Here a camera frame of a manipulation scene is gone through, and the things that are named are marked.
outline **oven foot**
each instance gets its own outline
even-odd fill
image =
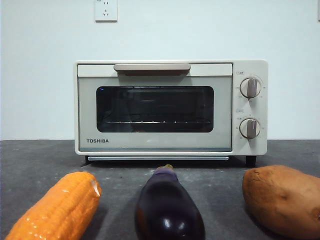
[[[247,168],[255,168],[256,159],[257,159],[257,156],[245,156],[245,166]]]

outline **toaster oven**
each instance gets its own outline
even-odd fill
[[[77,61],[75,152],[98,160],[227,160],[267,152],[261,59]]]

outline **dark gray surface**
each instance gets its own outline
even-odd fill
[[[73,140],[1,141],[1,239],[25,211],[65,174],[88,171],[102,188],[82,240],[136,240],[134,207],[153,170],[164,162],[109,162],[83,166]],[[259,226],[245,210],[243,157],[227,162],[166,162],[198,206],[207,240],[286,239]],[[320,177],[320,140],[270,140],[257,167],[286,165]]]

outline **corn cob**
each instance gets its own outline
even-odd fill
[[[79,240],[98,207],[100,194],[100,185],[91,173],[69,173],[14,224],[5,240]]]

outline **white wall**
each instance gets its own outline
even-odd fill
[[[320,139],[317,0],[1,1],[1,137],[74,137],[76,60],[264,58],[268,138]]]

